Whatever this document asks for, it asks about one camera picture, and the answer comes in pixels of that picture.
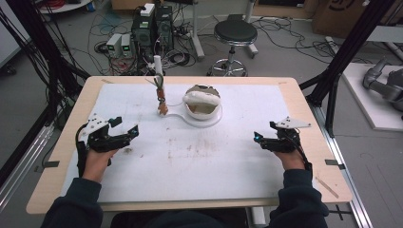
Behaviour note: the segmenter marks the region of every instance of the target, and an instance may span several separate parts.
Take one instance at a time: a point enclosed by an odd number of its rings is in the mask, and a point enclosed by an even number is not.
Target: person's left hand
[[[83,178],[101,182],[104,172],[107,167],[107,161],[116,154],[118,150],[111,150],[105,153],[97,153],[93,149],[89,149],[86,155],[86,169],[84,170]]]

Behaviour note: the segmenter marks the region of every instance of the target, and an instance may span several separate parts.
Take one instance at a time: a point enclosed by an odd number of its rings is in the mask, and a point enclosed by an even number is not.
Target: person's right arm
[[[305,170],[300,154],[275,154],[284,167],[284,188],[278,191],[279,206],[270,213],[269,228],[327,227],[324,217],[329,210],[321,201],[321,194],[312,186],[311,172]]]

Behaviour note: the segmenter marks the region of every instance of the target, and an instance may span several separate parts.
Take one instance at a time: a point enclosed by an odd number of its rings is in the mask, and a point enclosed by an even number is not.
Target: chrome stool leg
[[[228,59],[218,60],[210,67],[208,76],[240,76],[247,77],[248,71],[246,66],[238,60],[234,59],[235,47],[232,46],[228,54]]]

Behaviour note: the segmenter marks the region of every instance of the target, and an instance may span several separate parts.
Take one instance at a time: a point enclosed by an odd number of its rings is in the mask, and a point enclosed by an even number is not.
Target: black stool seat
[[[214,27],[216,38],[231,46],[252,45],[258,37],[258,31],[251,24],[242,20],[226,20]]]

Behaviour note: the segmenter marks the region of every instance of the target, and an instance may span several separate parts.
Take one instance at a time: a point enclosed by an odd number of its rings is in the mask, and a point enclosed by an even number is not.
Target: dark blue sleeve
[[[270,213],[269,228],[327,227],[329,210],[312,186],[311,173],[302,169],[284,172],[284,188],[278,191],[279,206]]]
[[[97,203],[100,191],[98,182],[74,179],[66,195],[53,202],[41,227],[99,228],[103,219],[103,211]]]

